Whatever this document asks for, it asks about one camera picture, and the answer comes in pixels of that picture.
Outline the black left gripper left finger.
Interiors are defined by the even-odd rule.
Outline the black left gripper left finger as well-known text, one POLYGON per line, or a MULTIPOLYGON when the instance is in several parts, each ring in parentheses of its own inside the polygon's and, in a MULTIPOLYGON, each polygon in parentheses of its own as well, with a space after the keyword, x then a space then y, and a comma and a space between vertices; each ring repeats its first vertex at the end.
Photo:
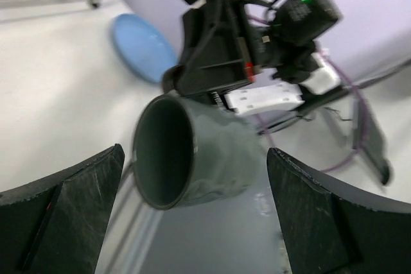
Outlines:
POLYGON ((94 273, 125 154, 119 144, 1 193, 1 273, 94 273))

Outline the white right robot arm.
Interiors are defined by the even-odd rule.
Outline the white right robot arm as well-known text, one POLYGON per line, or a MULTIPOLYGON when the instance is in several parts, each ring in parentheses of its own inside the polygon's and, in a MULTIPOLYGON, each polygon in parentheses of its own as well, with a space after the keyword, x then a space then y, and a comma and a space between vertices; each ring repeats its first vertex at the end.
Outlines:
POLYGON ((249 85, 260 69, 305 85, 319 70, 315 39, 334 26, 332 0, 184 0, 184 48, 162 78, 165 92, 208 100, 249 85))

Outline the dark green mug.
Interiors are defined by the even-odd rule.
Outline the dark green mug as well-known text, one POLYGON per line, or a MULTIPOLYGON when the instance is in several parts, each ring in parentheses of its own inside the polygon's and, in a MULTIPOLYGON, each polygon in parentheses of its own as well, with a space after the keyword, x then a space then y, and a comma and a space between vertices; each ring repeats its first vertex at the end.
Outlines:
POLYGON ((132 146, 138 191, 157 210, 238 196, 252 187, 264 161, 244 119, 169 94, 143 110, 132 146))

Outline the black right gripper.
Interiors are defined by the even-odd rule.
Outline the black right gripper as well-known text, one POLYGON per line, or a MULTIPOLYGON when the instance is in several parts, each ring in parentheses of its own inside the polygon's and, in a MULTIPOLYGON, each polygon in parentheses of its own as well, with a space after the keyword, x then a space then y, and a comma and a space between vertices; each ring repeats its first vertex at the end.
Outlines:
POLYGON ((182 16, 181 64, 163 74, 164 94, 222 94, 251 83, 252 67, 260 61, 245 9, 248 4, 269 5, 266 0, 205 0, 182 16))

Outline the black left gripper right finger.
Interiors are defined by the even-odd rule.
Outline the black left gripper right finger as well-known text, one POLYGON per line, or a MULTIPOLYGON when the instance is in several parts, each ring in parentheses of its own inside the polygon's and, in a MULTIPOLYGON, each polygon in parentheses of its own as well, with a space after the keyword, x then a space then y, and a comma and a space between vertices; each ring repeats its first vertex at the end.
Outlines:
POLYGON ((271 148, 267 169, 292 273, 410 273, 410 204, 271 148))

